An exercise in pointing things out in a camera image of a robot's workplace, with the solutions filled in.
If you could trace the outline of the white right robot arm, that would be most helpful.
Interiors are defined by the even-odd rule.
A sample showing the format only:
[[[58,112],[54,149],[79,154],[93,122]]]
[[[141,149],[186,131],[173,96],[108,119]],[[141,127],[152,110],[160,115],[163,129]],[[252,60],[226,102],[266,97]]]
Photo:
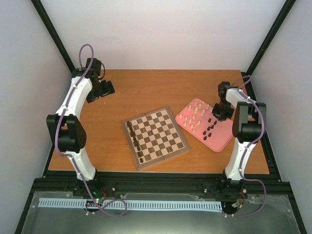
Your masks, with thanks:
[[[232,134],[235,139],[229,164],[219,182],[219,194],[224,198],[238,195],[243,189],[245,168],[250,154],[265,134],[267,106],[247,96],[228,81],[218,85],[220,102],[212,113],[217,120],[226,121],[234,117]]]

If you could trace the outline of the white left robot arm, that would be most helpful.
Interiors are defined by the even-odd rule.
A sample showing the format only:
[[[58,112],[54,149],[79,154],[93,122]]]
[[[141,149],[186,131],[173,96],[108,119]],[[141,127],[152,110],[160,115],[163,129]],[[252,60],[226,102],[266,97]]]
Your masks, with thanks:
[[[79,180],[87,181],[84,190],[90,196],[101,192],[101,183],[94,179],[96,169],[86,153],[87,135],[80,114],[84,103],[115,93],[112,82],[100,77],[103,67],[100,60],[88,58],[84,67],[75,69],[65,100],[55,114],[46,118],[55,151],[71,161]]]

